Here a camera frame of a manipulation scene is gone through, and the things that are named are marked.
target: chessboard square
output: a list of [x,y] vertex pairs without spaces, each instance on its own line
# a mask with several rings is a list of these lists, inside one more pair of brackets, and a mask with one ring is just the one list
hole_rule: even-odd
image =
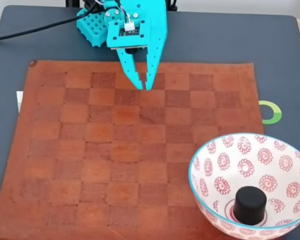
[[213,84],[216,91],[239,91],[237,74],[215,74]]
[[86,125],[82,123],[62,123],[60,139],[84,139]]
[[238,91],[217,91],[215,98],[217,108],[241,108],[241,98]]
[[58,121],[35,121],[31,130],[31,139],[56,140],[59,136],[59,128]]
[[141,143],[165,143],[166,126],[165,125],[139,125],[139,140]]
[[166,166],[168,183],[189,184],[188,168],[188,162],[168,162]]
[[140,106],[157,108],[164,107],[165,91],[154,89],[151,91],[140,91]]
[[82,182],[80,203],[104,204],[106,202],[107,184],[97,182]]
[[85,156],[85,141],[62,139],[58,141],[57,156],[59,158],[83,158]]
[[91,77],[91,72],[70,71],[66,74],[65,86],[70,89],[89,89]]
[[91,88],[89,93],[89,104],[97,106],[113,106],[115,104],[115,90]]
[[216,107],[214,91],[191,91],[191,107],[213,109]]
[[109,207],[106,204],[80,202],[75,224],[83,228],[106,227],[108,212]]
[[168,187],[166,183],[141,183],[139,185],[139,204],[167,205]]
[[166,112],[163,107],[141,107],[140,122],[143,124],[165,124]]
[[115,90],[115,104],[124,106],[138,106],[139,105],[139,91],[116,89]]
[[189,184],[170,183],[168,185],[169,206],[197,206]]
[[135,142],[138,139],[138,128],[136,125],[115,125],[113,131],[114,140]]
[[213,91],[213,75],[209,74],[190,74],[190,90],[195,91]]
[[184,73],[167,73],[165,75],[165,89],[183,91],[189,90],[189,75]]
[[139,182],[160,184],[167,182],[167,164],[165,162],[139,163]]
[[61,105],[64,103],[65,88],[42,86],[37,96],[37,102],[41,105]]
[[57,155],[58,144],[56,140],[41,141],[31,140],[28,156],[30,157],[55,157]]
[[193,140],[195,144],[203,145],[218,136],[217,126],[193,126]]
[[64,104],[61,107],[62,123],[85,123],[88,119],[88,106],[84,104]]
[[109,205],[135,206],[138,203],[139,186],[131,182],[110,182],[106,189]]
[[190,163],[195,153],[196,153],[196,149],[192,143],[167,143],[166,144],[167,162]]
[[190,125],[192,122],[191,108],[167,107],[165,122],[168,125]]
[[137,163],[113,162],[110,166],[110,180],[112,182],[137,182],[139,175]]
[[116,73],[94,72],[91,79],[91,87],[98,89],[115,88]]
[[249,128],[247,126],[219,126],[219,136],[237,133],[248,133]]
[[108,183],[110,180],[110,162],[89,159],[83,162],[81,180],[85,182]]
[[169,227],[171,229],[201,229],[207,220],[197,206],[168,207]]
[[110,123],[112,120],[112,106],[89,106],[89,122]]
[[111,142],[114,137],[114,126],[111,123],[86,124],[85,140],[88,142],[105,143]]
[[64,102],[69,104],[87,104],[88,97],[88,89],[67,88],[65,90]]
[[24,169],[26,179],[52,179],[55,160],[49,157],[28,157]]
[[23,179],[21,197],[29,201],[45,201],[49,194],[49,182],[45,179]]
[[60,106],[37,105],[34,114],[35,121],[59,121]]
[[193,133],[191,125],[167,125],[166,142],[188,144],[193,143]]
[[50,205],[47,213],[48,226],[75,225],[77,206],[75,205]]
[[216,110],[210,108],[193,108],[192,123],[195,125],[215,126],[217,123]]
[[139,206],[138,225],[144,229],[165,229],[168,227],[166,206]]
[[124,73],[117,73],[115,79],[115,88],[123,90],[136,90],[133,83],[127,78]]
[[82,162],[65,159],[56,159],[53,169],[55,180],[78,180],[81,177]]
[[165,105],[167,107],[189,108],[191,106],[190,91],[166,90]]
[[139,144],[116,141],[112,144],[111,159],[115,162],[132,163],[139,160]]
[[248,126],[249,118],[243,109],[217,108],[216,119],[219,126]]
[[107,224],[108,226],[136,227],[138,211],[134,206],[110,206]]
[[167,158],[165,143],[150,143],[140,145],[140,161],[165,162]]
[[75,205],[80,199],[80,180],[53,180],[50,182],[48,200],[53,204]]
[[139,107],[115,106],[113,109],[112,122],[115,124],[133,125],[139,122]]

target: wire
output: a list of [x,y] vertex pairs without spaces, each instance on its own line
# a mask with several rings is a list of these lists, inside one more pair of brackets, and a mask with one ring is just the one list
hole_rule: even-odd
[[82,18],[88,16],[89,14],[91,14],[93,12],[93,10],[95,9],[95,7],[97,6],[97,4],[98,3],[95,2],[89,8],[88,11],[86,11],[84,14],[81,14],[79,16],[72,17],[72,18],[69,18],[69,19],[66,19],[66,20],[62,20],[62,21],[58,21],[58,22],[55,22],[55,23],[52,23],[52,24],[49,24],[49,25],[46,25],[46,26],[34,28],[34,29],[31,29],[31,30],[22,31],[22,32],[18,32],[18,33],[6,35],[6,36],[0,36],[0,41],[1,40],[6,40],[6,39],[12,39],[12,38],[23,36],[23,35],[27,35],[27,34],[36,33],[36,32],[39,32],[39,31],[42,31],[42,30],[46,30],[46,29],[50,29],[50,28],[53,28],[53,27],[56,27],[56,26],[59,26],[59,25],[63,25],[63,24],[67,24],[67,23],[71,23],[71,22],[77,21],[77,20],[82,19]]

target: dark gray table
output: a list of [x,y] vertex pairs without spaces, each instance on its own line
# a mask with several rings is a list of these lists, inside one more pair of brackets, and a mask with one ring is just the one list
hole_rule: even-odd
[[[74,16],[75,8],[9,6],[0,21],[0,36]],[[145,61],[145,52],[136,55]],[[31,60],[118,61],[105,45],[92,48],[75,23],[0,42],[0,188],[18,117],[16,91],[22,91]],[[290,16],[168,13],[163,62],[253,62],[260,100],[282,110],[267,135],[300,149],[300,32]],[[262,107],[262,115],[272,112]],[[300,226],[286,240],[300,240]]]

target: bowl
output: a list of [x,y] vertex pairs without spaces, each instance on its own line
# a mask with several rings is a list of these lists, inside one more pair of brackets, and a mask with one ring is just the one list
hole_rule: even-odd
[[[188,176],[201,212],[227,235],[270,240],[300,224],[300,152],[283,141],[252,133],[215,138],[195,153]],[[234,215],[236,193],[246,186],[266,195],[264,218],[257,225]]]

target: leather chessboard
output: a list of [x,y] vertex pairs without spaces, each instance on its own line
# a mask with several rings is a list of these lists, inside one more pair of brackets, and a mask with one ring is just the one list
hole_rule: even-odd
[[[139,72],[146,65],[137,66]],[[0,240],[230,240],[188,183],[196,150],[263,133],[252,64],[34,61],[0,192]]]

